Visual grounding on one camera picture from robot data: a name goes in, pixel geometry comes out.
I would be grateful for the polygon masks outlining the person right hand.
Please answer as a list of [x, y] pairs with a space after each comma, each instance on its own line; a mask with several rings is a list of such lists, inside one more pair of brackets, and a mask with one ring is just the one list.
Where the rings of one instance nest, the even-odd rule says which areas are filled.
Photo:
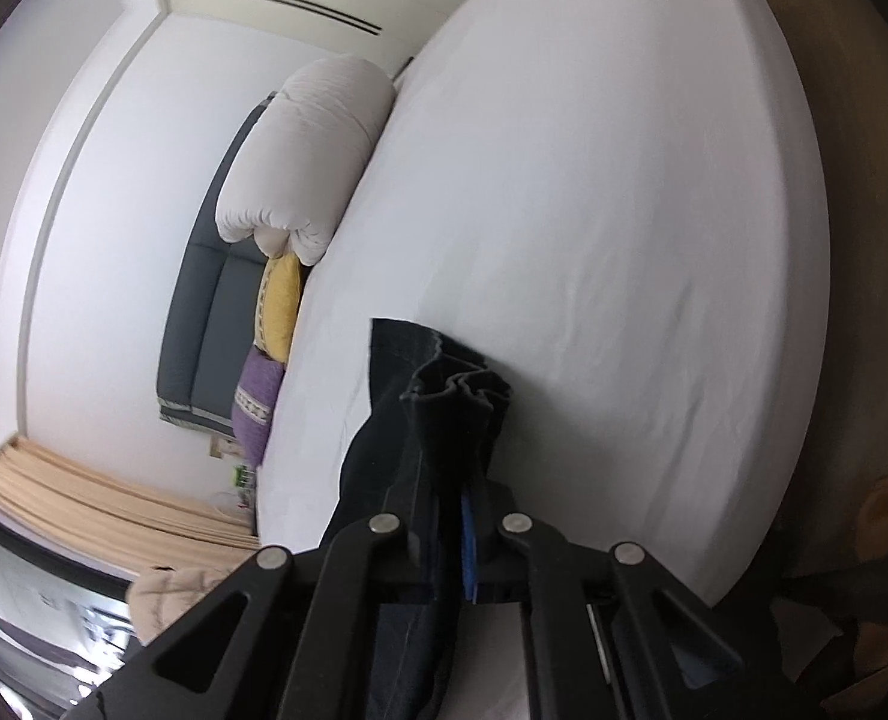
[[820, 718], [888, 718], [888, 476], [857, 511], [846, 566], [799, 575], [775, 601], [782, 667]]

